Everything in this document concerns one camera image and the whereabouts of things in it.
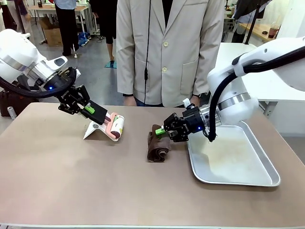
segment wooden desk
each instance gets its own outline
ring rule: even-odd
[[[89,120],[29,105],[0,136],[0,222],[25,225],[293,227],[305,225],[305,167],[269,121],[248,122],[279,172],[278,188],[210,185],[193,175],[186,144],[146,161],[147,135],[179,108],[108,106],[125,116],[118,143]]]
[[[43,4],[42,7],[38,7],[37,5],[35,6],[29,6],[29,10],[34,10],[38,16],[39,19],[39,13],[41,14],[56,14],[56,9],[55,6],[53,4]],[[82,31],[85,32],[85,28],[84,28],[84,22],[82,19],[81,15],[84,15],[85,17],[85,22],[87,25],[87,31],[89,33],[92,33],[92,31],[94,30],[93,24],[92,24],[92,17],[91,17],[91,11],[90,8],[87,6],[77,6],[75,8],[75,15],[76,16],[80,16],[81,18],[81,28]]]
[[[250,27],[251,27],[251,24],[247,24],[247,23],[240,23],[239,25],[245,29],[247,28],[247,31],[249,31]],[[268,38],[269,30],[270,30],[270,25],[255,24],[252,35],[254,34],[255,36],[263,39],[263,41],[269,42],[269,41],[274,40],[274,38]],[[266,35],[262,34],[263,31],[267,31],[268,34],[266,34]]]

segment brown towel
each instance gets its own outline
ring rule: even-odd
[[[148,134],[147,160],[149,162],[164,162],[167,153],[171,150],[169,134],[156,135],[156,130],[160,128],[159,125],[153,125],[152,131]]]

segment cardboard box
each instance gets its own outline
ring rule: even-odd
[[[44,31],[44,35],[48,41],[48,45],[62,46],[61,31],[58,26],[52,25],[48,17],[40,19],[39,23]]]

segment jacket lapel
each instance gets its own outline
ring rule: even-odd
[[[165,18],[164,18],[164,11],[163,11],[163,3],[162,0],[152,0],[152,8],[154,13],[157,16],[159,24],[161,26],[163,34],[165,33]]]
[[[186,2],[186,0],[173,0],[172,9],[171,9],[171,13],[170,13],[170,18],[168,19],[165,33],[167,33],[168,30],[173,25],[173,22],[177,18],[178,14],[181,11],[181,9],[182,9],[183,5],[185,4],[185,2]]]

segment hand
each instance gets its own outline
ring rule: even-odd
[[[190,100],[190,102],[192,103],[192,104],[195,104],[195,106],[198,106],[198,107],[200,107],[200,98],[198,98],[197,96],[192,96],[192,98],[191,98],[191,100]]]
[[[25,20],[27,20],[27,21],[31,20],[31,15],[29,13],[25,15]]]
[[[133,96],[124,97],[124,106],[137,106],[135,98]]]

